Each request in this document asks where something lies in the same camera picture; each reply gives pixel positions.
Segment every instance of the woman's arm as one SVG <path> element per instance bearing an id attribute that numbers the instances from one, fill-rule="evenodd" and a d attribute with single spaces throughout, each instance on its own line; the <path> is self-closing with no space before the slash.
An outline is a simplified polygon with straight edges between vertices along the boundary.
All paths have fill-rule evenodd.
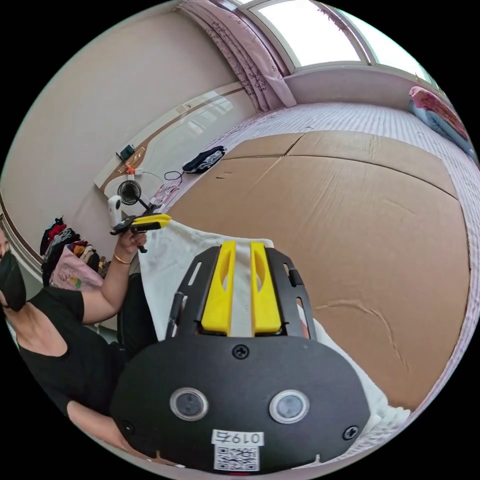
<path id="1" fill-rule="evenodd" d="M 130 263 L 138 248 L 145 245 L 144 233 L 122 233 L 113 251 L 113 258 L 100 290 L 84 291 L 83 321 L 86 325 L 97 324 L 114 317 L 122 307 L 129 284 Z"/>
<path id="2" fill-rule="evenodd" d="M 176 465 L 176 463 L 161 458 L 159 453 L 156 458 L 150 458 L 132 448 L 123 437 L 113 418 L 97 413 L 73 400 L 68 403 L 66 410 L 72 423 L 92 437 L 135 457 L 158 464 Z"/>

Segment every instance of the window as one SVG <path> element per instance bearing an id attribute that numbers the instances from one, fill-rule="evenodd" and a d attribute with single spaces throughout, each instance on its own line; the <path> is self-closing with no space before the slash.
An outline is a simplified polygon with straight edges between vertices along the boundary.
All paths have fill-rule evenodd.
<path id="1" fill-rule="evenodd" d="M 293 65 L 359 62 L 347 36 L 310 0 L 287 0 L 252 9 L 285 48 Z"/>
<path id="2" fill-rule="evenodd" d="M 368 43 L 377 64 L 403 70 L 430 82 L 430 77 L 424 68 L 398 43 L 356 16 L 342 10 L 339 10 L 339 12 L 358 29 Z"/>
<path id="3" fill-rule="evenodd" d="M 405 49 L 350 13 L 313 0 L 229 1 L 262 29 L 292 73 L 331 63 L 378 65 L 440 90 Z"/>

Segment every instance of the black t-shirt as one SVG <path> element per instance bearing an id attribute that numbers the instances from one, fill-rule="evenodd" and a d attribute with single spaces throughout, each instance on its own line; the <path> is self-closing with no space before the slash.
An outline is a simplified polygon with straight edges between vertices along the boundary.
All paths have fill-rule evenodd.
<path id="1" fill-rule="evenodd" d="M 82 293 L 47 287 L 29 302 L 50 319 L 67 344 L 66 353 L 60 357 L 19 348 L 37 382 L 65 415 L 71 400 L 109 415 L 124 363 L 115 345 L 82 325 Z"/>

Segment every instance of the sticker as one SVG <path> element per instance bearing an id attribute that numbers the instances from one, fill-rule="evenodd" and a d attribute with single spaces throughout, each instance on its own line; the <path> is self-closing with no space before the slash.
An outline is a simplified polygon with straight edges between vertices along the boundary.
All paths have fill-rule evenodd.
<path id="1" fill-rule="evenodd" d="M 262 431 L 216 430 L 211 433 L 211 442 L 221 447 L 263 447 Z"/>
<path id="2" fill-rule="evenodd" d="M 213 468 L 224 472 L 258 472 L 260 470 L 259 448 L 215 445 Z"/>

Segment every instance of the beige wall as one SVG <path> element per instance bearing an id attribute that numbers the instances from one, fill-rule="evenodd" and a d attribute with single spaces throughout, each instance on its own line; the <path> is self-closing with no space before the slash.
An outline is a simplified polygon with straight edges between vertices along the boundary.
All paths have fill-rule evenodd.
<path id="1" fill-rule="evenodd" d="M 299 104 L 354 102 L 399 110 L 407 110 L 409 91 L 417 85 L 401 73 L 367 66 L 302 71 L 286 78 L 286 83 Z"/>
<path id="2" fill-rule="evenodd" d="M 45 228 L 63 215 L 109 257 L 114 237 L 95 175 L 161 115 L 236 80 L 180 12 L 127 21 L 92 41 L 37 98 L 8 154 L 0 188 L 20 234 L 38 251 Z"/>

